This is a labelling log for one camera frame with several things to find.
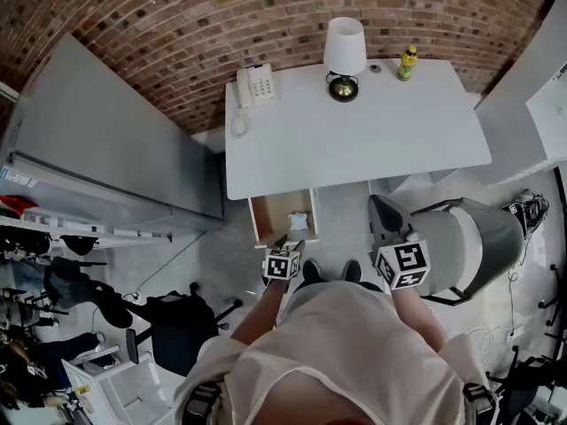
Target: refrigerator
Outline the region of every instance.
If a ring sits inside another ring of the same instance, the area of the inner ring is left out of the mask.
[[[35,69],[0,142],[0,195],[122,228],[222,225],[220,169],[70,34]]]

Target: black shoe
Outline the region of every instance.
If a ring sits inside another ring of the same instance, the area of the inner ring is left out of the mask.
[[[307,283],[317,283],[321,281],[321,268],[314,259],[308,259],[303,263],[301,272],[303,273],[303,280]]]
[[[355,259],[350,259],[343,269],[343,278],[347,282],[360,283],[362,278],[361,264]]]

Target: wire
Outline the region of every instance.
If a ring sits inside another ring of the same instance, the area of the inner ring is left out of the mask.
[[[153,273],[152,275],[150,275],[147,279],[145,279],[142,283],[140,283],[137,288],[136,291],[139,291],[147,282],[149,282],[153,277],[155,277],[157,274],[159,274],[169,263],[171,263],[174,259],[176,259],[177,257],[179,257],[182,253],[184,253],[187,249],[189,249],[194,243],[196,243],[199,239],[201,239],[201,237],[203,237],[205,235],[206,231],[204,231],[203,233],[201,233],[199,236],[197,236],[195,239],[193,239],[193,241],[191,241],[190,243],[188,243],[183,249],[181,249],[180,251],[178,251],[165,265],[163,265],[160,269],[158,269],[155,273]]]
[[[94,332],[95,332],[95,313],[97,312],[97,310],[98,310],[98,307],[92,313],[92,326],[90,327],[90,333],[91,334],[94,334]]]
[[[524,256],[522,257],[522,261],[520,261],[519,265],[523,266],[524,262],[525,262],[525,257],[527,257],[528,255],[528,247],[530,247],[530,241],[533,238],[533,232],[531,232],[531,234],[528,236],[528,240],[527,243],[525,243],[525,248],[524,248]]]
[[[505,328],[503,326],[497,326],[496,328],[490,328],[490,326],[476,326],[476,327],[473,327],[473,328],[469,328],[465,331],[465,334],[468,335],[468,336],[473,336],[474,334],[477,334],[478,332],[484,333],[484,335],[482,337],[482,341],[480,342],[480,351],[483,354],[482,364],[486,369],[489,369],[490,359],[491,359],[492,354],[493,354],[493,343],[494,343],[494,340],[495,340],[494,332],[499,330],[499,329],[503,329],[506,332],[509,331],[508,328]],[[496,359],[500,360],[501,355],[502,355],[502,348],[499,348],[498,357]]]
[[[242,107],[238,107],[232,115],[232,121],[230,122],[230,134],[234,138],[242,138],[248,134],[248,126],[247,110]]]
[[[515,282],[518,278],[517,273],[510,273],[510,271],[508,271],[508,290],[510,293],[510,310],[511,310],[511,323],[512,323],[512,332],[510,332],[510,336],[514,336],[514,331],[516,330],[514,328],[514,297],[512,296],[512,282]]]

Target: brick wall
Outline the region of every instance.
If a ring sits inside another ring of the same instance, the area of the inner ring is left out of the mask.
[[[0,81],[21,89],[65,32],[189,133],[224,124],[242,66],[322,62],[331,18],[365,26],[372,58],[415,44],[485,91],[530,41],[549,0],[0,0]]]

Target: hand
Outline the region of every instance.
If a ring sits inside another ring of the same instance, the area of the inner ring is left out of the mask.
[[[289,285],[290,285],[289,280],[270,279],[270,282],[268,284],[268,288],[273,289],[273,290],[287,291]]]

